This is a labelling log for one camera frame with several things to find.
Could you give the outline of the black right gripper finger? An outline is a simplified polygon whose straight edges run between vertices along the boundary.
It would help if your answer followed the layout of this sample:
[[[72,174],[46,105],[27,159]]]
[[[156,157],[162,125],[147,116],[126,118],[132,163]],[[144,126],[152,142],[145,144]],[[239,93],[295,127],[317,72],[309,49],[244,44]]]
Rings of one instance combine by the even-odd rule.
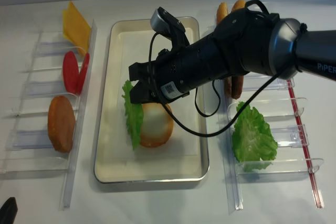
[[[149,63],[134,63],[129,66],[129,80],[150,82]]]

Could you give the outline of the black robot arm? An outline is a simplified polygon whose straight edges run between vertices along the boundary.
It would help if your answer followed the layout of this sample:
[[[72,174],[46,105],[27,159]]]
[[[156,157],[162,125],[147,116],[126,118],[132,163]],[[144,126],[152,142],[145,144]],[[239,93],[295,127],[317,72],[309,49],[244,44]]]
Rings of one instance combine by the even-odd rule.
[[[255,72],[288,80],[297,72],[335,79],[335,31],[308,31],[278,14],[239,9],[206,37],[190,44],[182,23],[163,8],[151,27],[172,42],[154,61],[134,63],[132,103],[171,103],[216,79]]]

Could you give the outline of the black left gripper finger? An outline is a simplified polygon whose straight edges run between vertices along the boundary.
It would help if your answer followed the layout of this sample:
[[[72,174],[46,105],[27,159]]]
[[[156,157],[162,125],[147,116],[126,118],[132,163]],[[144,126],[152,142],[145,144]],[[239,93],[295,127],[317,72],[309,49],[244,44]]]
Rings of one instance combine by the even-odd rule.
[[[150,84],[138,81],[130,91],[130,101],[132,104],[154,103],[158,98]]]

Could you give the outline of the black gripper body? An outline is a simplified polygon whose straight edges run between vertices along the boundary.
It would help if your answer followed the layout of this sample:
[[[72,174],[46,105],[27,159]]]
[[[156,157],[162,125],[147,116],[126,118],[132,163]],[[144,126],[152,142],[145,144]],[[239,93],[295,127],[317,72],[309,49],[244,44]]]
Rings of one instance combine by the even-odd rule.
[[[199,56],[199,46],[196,44],[160,51],[156,60],[151,62],[152,101],[171,103],[199,87]]]

